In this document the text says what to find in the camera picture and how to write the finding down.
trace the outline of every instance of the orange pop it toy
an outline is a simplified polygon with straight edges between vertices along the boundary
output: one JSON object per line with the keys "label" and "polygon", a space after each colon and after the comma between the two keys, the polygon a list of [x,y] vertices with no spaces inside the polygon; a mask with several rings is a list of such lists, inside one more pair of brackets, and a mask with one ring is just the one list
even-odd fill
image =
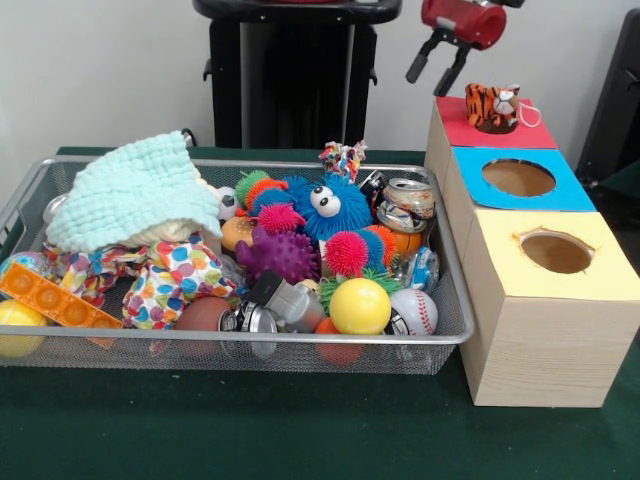
{"label": "orange pop it toy", "polygon": [[[118,319],[17,263],[0,279],[0,290],[65,327],[122,328]],[[105,348],[114,341],[89,340]]]}

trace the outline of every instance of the shape sorter box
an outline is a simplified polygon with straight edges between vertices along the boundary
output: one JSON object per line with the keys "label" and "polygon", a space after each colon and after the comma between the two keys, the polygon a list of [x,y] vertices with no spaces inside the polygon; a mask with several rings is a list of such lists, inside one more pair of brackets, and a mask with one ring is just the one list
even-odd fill
{"label": "shape sorter box", "polygon": [[599,213],[478,210],[463,270],[476,405],[602,406],[640,326],[640,279]]}
{"label": "shape sorter box", "polygon": [[491,135],[469,126],[465,112],[464,99],[436,101],[425,160],[438,179],[463,263],[478,209],[595,211],[543,124]]}

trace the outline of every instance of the red ball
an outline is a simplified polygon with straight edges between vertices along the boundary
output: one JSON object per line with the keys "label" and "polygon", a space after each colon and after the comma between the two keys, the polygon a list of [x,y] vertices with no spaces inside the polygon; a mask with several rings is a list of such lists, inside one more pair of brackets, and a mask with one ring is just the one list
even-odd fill
{"label": "red ball", "polygon": [[327,265],[335,275],[360,277],[367,264],[369,249],[355,232],[338,232],[326,245]]}
{"label": "red ball", "polygon": [[[326,335],[340,335],[338,329],[333,325],[330,317],[322,320],[316,327],[316,332]],[[316,351],[327,362],[339,367],[346,367],[355,363],[364,353],[364,345],[338,345],[331,343],[320,343],[316,345]]]}

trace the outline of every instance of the yellow ball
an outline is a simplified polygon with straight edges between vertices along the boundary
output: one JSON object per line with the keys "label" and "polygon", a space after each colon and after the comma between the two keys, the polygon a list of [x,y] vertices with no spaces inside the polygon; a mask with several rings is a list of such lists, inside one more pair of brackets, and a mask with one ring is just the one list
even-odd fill
{"label": "yellow ball", "polygon": [[352,278],[336,289],[329,312],[341,333],[377,335],[389,323],[391,300],[373,280]]}
{"label": "yellow ball", "polygon": [[[44,315],[16,300],[0,302],[0,325],[46,327]],[[30,335],[0,335],[0,356],[24,357],[33,353],[44,341],[44,337]]]}

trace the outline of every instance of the light blue cloth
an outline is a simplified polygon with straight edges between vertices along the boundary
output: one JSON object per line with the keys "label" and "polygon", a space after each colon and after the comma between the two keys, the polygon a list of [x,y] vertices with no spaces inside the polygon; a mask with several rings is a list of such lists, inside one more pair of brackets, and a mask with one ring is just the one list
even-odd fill
{"label": "light blue cloth", "polygon": [[47,239],[70,252],[123,242],[167,220],[192,220],[221,237],[218,196],[196,182],[180,132],[118,148],[78,173]]}

